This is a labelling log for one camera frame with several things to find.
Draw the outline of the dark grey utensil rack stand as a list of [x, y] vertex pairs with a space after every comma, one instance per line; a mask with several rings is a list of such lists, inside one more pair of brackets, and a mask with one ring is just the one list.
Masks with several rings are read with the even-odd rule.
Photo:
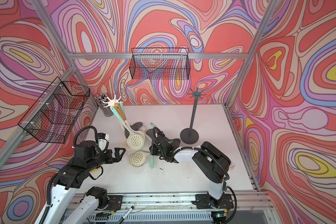
[[181, 131], [180, 139], [182, 140], [182, 142], [192, 145], [199, 140], [199, 133], [193, 128], [193, 124], [197, 111], [198, 100], [202, 99], [202, 96], [205, 96], [205, 94], [203, 94], [203, 92], [199, 90], [194, 91], [191, 89], [190, 91], [191, 91], [191, 93], [189, 93], [189, 95], [191, 95], [190, 97], [194, 98], [190, 125], [189, 128], [185, 128]]

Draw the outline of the cream slotted spoon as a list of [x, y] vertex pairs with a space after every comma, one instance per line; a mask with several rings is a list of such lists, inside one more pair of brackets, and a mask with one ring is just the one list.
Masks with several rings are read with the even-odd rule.
[[149, 141], [152, 141], [152, 139], [150, 138], [150, 136], [146, 134], [146, 127], [145, 127], [145, 126], [141, 126], [141, 127], [139, 128], [139, 131], [143, 132], [144, 135], [145, 135], [145, 137], [146, 137]]

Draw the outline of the grey skimmer mint handle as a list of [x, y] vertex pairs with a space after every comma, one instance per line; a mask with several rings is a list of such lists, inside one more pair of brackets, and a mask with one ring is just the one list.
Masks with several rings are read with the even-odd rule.
[[[125, 110], [124, 110], [123, 103], [119, 102], [119, 105], [120, 105], [120, 109], [122, 110], [123, 115], [125, 115]], [[124, 121], [123, 121], [123, 127], [124, 127], [124, 130], [125, 130], [125, 137], [128, 138], [129, 135], [130, 135], [130, 132], [129, 132], [129, 130], [127, 128], [127, 125]]]

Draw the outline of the cream skimmer wooden handle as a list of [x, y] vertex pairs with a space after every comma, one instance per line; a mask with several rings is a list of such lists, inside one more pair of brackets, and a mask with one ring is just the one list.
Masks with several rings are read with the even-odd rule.
[[145, 137], [143, 136], [143, 133], [140, 132], [140, 131], [134, 131], [130, 127], [129, 123], [127, 122], [126, 116], [123, 115], [122, 110], [120, 109], [120, 106], [118, 104], [115, 104], [115, 107], [116, 107], [118, 113], [121, 115], [123, 121], [126, 123], [127, 128], [130, 132], [130, 136], [128, 138], [128, 144], [134, 150], [138, 150], [138, 149], [142, 148], [143, 145], [144, 145], [144, 141], [145, 141]]

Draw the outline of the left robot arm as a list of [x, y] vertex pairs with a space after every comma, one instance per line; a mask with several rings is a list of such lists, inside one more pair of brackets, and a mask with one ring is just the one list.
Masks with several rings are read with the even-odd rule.
[[95, 179], [91, 171], [122, 160], [126, 149], [116, 147], [110, 150], [106, 136], [105, 133], [98, 133], [94, 126], [86, 126], [75, 134], [74, 156], [49, 180], [46, 204], [35, 223], [58, 224], [84, 180], [88, 177]]

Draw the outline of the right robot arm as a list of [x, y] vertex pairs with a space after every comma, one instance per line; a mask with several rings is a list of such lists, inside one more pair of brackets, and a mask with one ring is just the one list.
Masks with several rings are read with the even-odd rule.
[[231, 161], [210, 142], [205, 141], [198, 147], [180, 147], [169, 143], [162, 134], [152, 138], [150, 151], [169, 163], [194, 163], [208, 178], [208, 192], [196, 194], [192, 202], [198, 209], [236, 210], [235, 193], [226, 184], [230, 179]]

